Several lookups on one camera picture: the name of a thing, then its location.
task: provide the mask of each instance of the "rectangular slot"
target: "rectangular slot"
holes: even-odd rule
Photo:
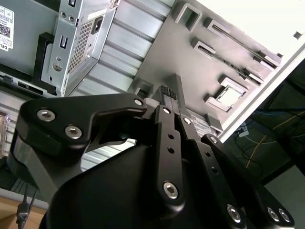
[[[61,36],[61,41],[59,43],[59,46],[63,49],[66,49],[67,47],[67,43],[68,43],[68,38],[67,37],[64,37],[64,36]]]
[[[276,66],[270,62],[265,62],[264,60],[258,58],[258,57],[253,57],[253,60],[260,63],[262,66],[266,67],[267,69],[273,71],[274,69],[276,69]]]
[[[213,49],[210,45],[205,44],[198,38],[194,38],[191,42],[191,46],[199,53],[203,54],[207,58],[211,59],[214,57],[216,53],[215,49]]]
[[[42,92],[41,90],[38,90],[37,88],[32,87],[32,86],[29,86],[29,85],[26,85],[26,84],[24,84],[24,83],[18,82],[18,86],[19,86],[19,87],[22,87],[22,88],[25,88],[25,89],[27,89],[27,90],[29,90],[29,91],[32,91],[32,92],[34,92],[34,93],[43,95],[43,92]]]
[[[248,89],[246,87],[240,85],[238,82],[232,80],[231,78],[229,78],[226,75],[223,75],[219,79],[219,83],[223,87],[230,86],[230,87],[234,88],[235,90],[237,90],[242,95],[244,95],[244,93],[246,93],[248,91]]]
[[[203,52],[206,52],[206,53],[209,54],[209,55],[212,55],[212,53],[211,53],[209,50],[207,50],[205,47],[203,47],[203,46],[201,46],[201,45],[198,46],[198,49],[201,50],[201,51],[203,51]]]
[[[226,27],[224,27],[222,24],[218,23],[217,21],[215,21],[212,18],[207,18],[203,22],[203,25],[208,30],[212,31],[217,36],[222,37],[222,38],[226,37],[226,35],[230,33],[230,31]]]
[[[175,23],[182,23],[190,32],[193,32],[202,17],[200,10],[190,3],[185,3],[178,4],[175,11]]]
[[[205,104],[209,105],[213,109],[220,111],[220,112],[227,113],[227,112],[229,112],[229,110],[232,109],[231,107],[227,107],[226,105],[224,105],[224,104],[220,103],[219,101],[217,101],[216,99],[214,99],[210,94],[205,96],[203,100],[204,100]]]
[[[244,69],[244,73],[250,76],[253,80],[257,81],[259,84],[262,84],[264,82],[258,75],[256,75],[247,68]]]
[[[258,55],[264,59],[267,64],[272,66],[274,69],[280,66],[282,58],[278,55],[271,53],[268,50],[261,50],[258,52]]]
[[[69,0],[69,6],[75,7],[76,0]]]

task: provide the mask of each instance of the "electrical cable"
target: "electrical cable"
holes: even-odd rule
[[[243,157],[237,157],[237,159],[239,160],[248,160],[247,158],[243,158]],[[264,174],[264,168],[261,165],[261,163],[252,160],[253,163],[257,164],[260,167],[260,173],[256,176],[256,177],[261,177]]]
[[[38,191],[38,189],[35,190],[34,195],[33,195],[33,197],[32,197],[32,200],[31,200],[31,203],[30,203],[30,206],[29,206],[29,214],[30,214],[30,212],[31,212],[31,208],[32,208],[32,206],[33,206],[34,200],[35,200],[35,198],[36,198],[37,191]]]
[[[21,179],[17,179],[16,182],[18,182],[18,185],[15,187],[14,191],[12,190],[12,192],[16,192],[17,188],[19,187],[19,184],[21,183]]]
[[[249,160],[250,159],[250,156],[246,153],[246,151],[247,150],[249,150],[249,149],[251,149],[251,148],[253,148],[253,147],[255,147],[255,145],[253,145],[253,146],[250,146],[250,147],[248,147],[248,148],[246,148],[245,150],[243,150],[239,145],[238,145],[238,143],[237,143],[237,138],[238,138],[238,136],[239,135],[236,135],[236,137],[234,138],[234,141],[235,141],[235,144],[236,144],[236,146],[242,151],[242,158],[241,159],[244,159],[244,160]],[[256,163],[260,168],[261,168],[261,172],[260,172],[260,174],[258,175],[258,177],[260,177],[260,176],[262,176],[263,174],[264,174],[264,168],[263,168],[263,166],[262,166],[262,164],[261,163],[259,163],[259,162],[257,162],[257,161],[254,161],[254,160],[251,160],[252,162],[254,162],[254,163]]]
[[[297,115],[302,115],[303,113],[305,113],[305,111],[302,111],[301,113],[298,113]],[[288,123],[289,121],[291,121],[291,120],[293,120],[294,118],[296,118],[297,115],[294,115],[293,117],[287,119],[286,121],[283,121],[283,122],[280,123],[279,125],[273,127],[272,130],[275,130],[275,129],[279,128],[280,126],[284,125],[285,123]],[[251,162],[251,159],[253,158],[253,156],[254,156],[254,154],[256,153],[258,147],[263,143],[263,141],[265,140],[266,137],[267,137],[267,135],[265,135],[265,136],[262,138],[262,140],[257,144],[257,146],[254,148],[254,150],[253,150],[253,152],[252,152],[252,154],[251,154],[251,156],[250,156],[250,159],[248,160],[248,163],[247,163],[247,165],[246,165],[246,168],[249,167],[249,164],[250,164],[250,162]]]
[[[298,138],[298,137],[303,137],[305,134],[297,135],[297,136],[291,136],[292,138]]]
[[[253,143],[256,143],[256,144],[258,144],[259,142],[256,142],[256,141],[254,141],[254,140],[252,140],[252,139],[250,139],[248,136],[244,136],[245,138],[247,138],[249,141],[251,141],[251,142],[253,142]],[[262,143],[262,145],[266,145],[266,144],[273,144],[273,143],[276,143],[277,141],[272,141],[272,142],[264,142],[264,143]]]
[[[291,115],[295,115],[295,116],[297,116],[297,117],[299,117],[299,118],[301,118],[301,119],[305,119],[305,117],[302,117],[302,116],[300,116],[300,115],[298,115],[298,114],[294,114],[293,112],[291,112],[291,111],[285,111],[286,113],[289,113],[289,114],[291,114]]]
[[[283,113],[284,113],[284,112],[273,111],[272,114],[269,114],[269,113],[265,113],[265,112],[259,111],[259,110],[256,110],[256,112],[258,112],[258,113],[260,113],[260,114],[263,114],[263,115],[268,115],[268,116],[280,115],[280,114],[283,114]]]
[[[24,195],[23,195],[23,202],[27,202],[28,198],[28,184],[25,183],[25,190],[24,190]]]
[[[22,181],[22,184],[21,184],[21,186],[20,186],[20,189],[19,189],[19,192],[18,193],[20,193],[21,192],[21,190],[22,190],[22,187],[23,187],[23,185],[25,184],[25,182],[24,181]]]

